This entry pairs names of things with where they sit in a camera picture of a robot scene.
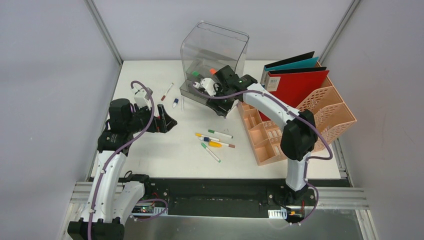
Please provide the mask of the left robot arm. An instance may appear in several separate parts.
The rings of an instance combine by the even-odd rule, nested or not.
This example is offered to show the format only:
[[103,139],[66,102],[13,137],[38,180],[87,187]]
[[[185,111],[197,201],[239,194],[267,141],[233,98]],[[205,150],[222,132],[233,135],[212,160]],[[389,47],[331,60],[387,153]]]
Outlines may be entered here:
[[131,144],[143,133],[167,133],[177,125],[163,104],[132,104],[119,98],[110,102],[109,118],[97,140],[97,169],[81,216],[71,221],[67,233],[73,240],[122,240],[126,220],[138,201],[152,198],[148,175],[130,176],[122,192],[116,190]]

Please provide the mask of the orange tip black highlighter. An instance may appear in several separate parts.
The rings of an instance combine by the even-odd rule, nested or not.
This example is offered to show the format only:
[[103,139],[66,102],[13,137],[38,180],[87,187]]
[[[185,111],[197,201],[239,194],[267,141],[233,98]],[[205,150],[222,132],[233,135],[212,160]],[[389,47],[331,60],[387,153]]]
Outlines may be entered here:
[[214,68],[211,68],[211,69],[209,70],[209,72],[210,72],[212,75],[214,75],[214,74],[217,72],[217,70],[216,70],[216,69],[214,69]]

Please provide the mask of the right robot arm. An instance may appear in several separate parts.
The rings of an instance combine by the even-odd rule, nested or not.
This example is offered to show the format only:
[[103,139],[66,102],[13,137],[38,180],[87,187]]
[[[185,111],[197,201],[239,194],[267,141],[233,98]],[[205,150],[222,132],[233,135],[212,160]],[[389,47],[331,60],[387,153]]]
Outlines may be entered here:
[[272,120],[282,131],[280,148],[287,157],[287,177],[282,195],[290,205],[303,200],[308,190],[305,181],[306,161],[318,140],[314,115],[309,110],[299,111],[270,94],[252,76],[238,76],[226,65],[210,69],[214,93],[206,105],[218,116],[226,117],[234,101],[248,104]]

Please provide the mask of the teal notebook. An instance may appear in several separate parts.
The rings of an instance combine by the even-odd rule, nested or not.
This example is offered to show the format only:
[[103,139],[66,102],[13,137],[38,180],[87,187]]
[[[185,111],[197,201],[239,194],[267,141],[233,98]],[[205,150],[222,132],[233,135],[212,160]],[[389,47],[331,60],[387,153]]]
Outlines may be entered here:
[[260,84],[264,85],[266,82],[266,75],[270,71],[280,71],[280,70],[291,70],[291,69],[302,69],[302,68],[312,68],[316,65],[319,57],[314,56],[315,52],[307,52],[301,55],[293,56],[283,60],[275,61],[264,65],[262,76],[260,79]]

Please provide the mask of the blue cap small bottle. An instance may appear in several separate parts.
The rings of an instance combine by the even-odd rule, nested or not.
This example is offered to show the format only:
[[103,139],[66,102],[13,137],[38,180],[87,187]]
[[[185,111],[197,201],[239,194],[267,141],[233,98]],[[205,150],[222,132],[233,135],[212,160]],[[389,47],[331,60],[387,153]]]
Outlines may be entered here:
[[176,108],[176,106],[178,105],[178,103],[179,103],[179,99],[178,98],[175,98],[174,101],[173,101],[173,104],[172,104],[172,108],[173,109]]

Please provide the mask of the clear drawer organizer box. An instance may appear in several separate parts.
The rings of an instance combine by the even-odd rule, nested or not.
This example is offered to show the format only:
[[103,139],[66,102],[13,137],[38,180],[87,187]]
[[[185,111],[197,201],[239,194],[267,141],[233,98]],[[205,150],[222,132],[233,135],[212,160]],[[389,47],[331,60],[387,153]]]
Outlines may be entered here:
[[203,78],[218,80],[209,72],[225,66],[239,76],[243,75],[250,36],[242,31],[208,21],[198,22],[183,40],[180,57],[184,71],[184,83],[179,87],[185,98],[206,105],[207,99],[194,91],[193,82]]

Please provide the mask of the red notebook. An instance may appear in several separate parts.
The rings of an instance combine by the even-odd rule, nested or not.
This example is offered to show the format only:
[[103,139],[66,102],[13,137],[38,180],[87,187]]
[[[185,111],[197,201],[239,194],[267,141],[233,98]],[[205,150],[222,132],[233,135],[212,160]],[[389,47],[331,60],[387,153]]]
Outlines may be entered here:
[[312,91],[321,87],[329,72],[326,67],[264,70],[260,84],[276,98],[295,108]]

